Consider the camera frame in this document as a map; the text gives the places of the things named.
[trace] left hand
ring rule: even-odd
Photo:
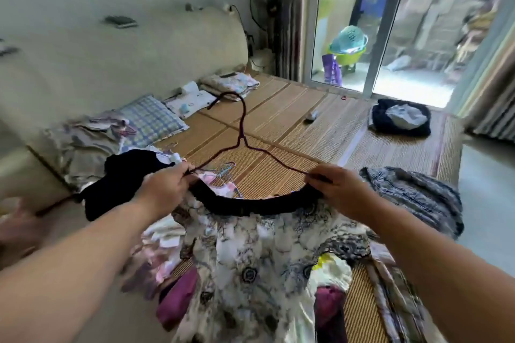
[[[184,176],[193,168],[184,161],[148,175],[131,202],[150,215],[152,222],[163,218],[177,207],[190,185],[198,180],[192,174]]]

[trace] hand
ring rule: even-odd
[[[163,218],[177,207],[190,185],[198,180],[195,175],[184,176],[193,168],[184,161],[147,175],[131,202],[149,214],[152,222]]]
[[[324,176],[332,184],[314,179]],[[355,172],[334,164],[319,164],[305,178],[306,183],[320,191],[326,201],[345,216],[369,225],[377,203],[382,198]]]

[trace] standing fan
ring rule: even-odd
[[[283,33],[289,28],[296,49],[299,46],[301,0],[250,0],[252,20],[267,33],[268,47],[275,54],[275,73],[279,72],[279,57],[284,49]]]

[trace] plaid pillow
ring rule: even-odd
[[[128,135],[124,146],[145,148],[190,127],[152,95],[145,95],[119,109],[136,134]]]

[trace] purple wire hanger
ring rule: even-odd
[[[245,144],[245,146],[248,149],[253,150],[253,151],[263,152],[263,153],[267,154],[268,156],[270,156],[271,158],[273,158],[277,163],[281,164],[283,167],[285,167],[285,168],[287,168],[289,170],[292,170],[292,171],[299,172],[300,174],[307,175],[307,172],[297,170],[297,169],[295,169],[293,167],[290,167],[289,165],[284,164],[281,160],[276,158],[269,151],[261,149],[261,148],[256,148],[254,146],[250,146],[249,145],[249,142],[247,141],[247,137],[245,136],[244,129],[243,129],[243,121],[245,119],[245,116],[247,115],[247,105],[245,103],[245,100],[243,99],[243,97],[240,94],[238,94],[238,93],[236,93],[234,91],[222,92],[219,96],[216,97],[216,99],[213,101],[213,103],[211,105],[209,105],[208,110],[211,109],[220,99],[222,99],[226,95],[235,95],[235,96],[237,96],[241,100],[241,103],[243,104],[243,115],[241,116],[241,119],[240,119],[240,134],[238,135],[238,142],[237,142],[236,145],[229,146],[227,148],[224,148],[224,149],[216,152],[215,155],[213,155],[208,161],[206,161],[205,163],[203,163],[203,164],[199,165],[198,167],[196,167],[195,169],[193,169],[192,172],[196,171],[196,170],[199,170],[199,169],[203,168],[204,166],[208,165],[210,162],[212,162],[215,158],[220,156],[222,153],[227,152],[227,151],[231,151],[231,150],[235,150],[236,148],[238,148],[240,146],[241,140],[243,140],[243,143]]]

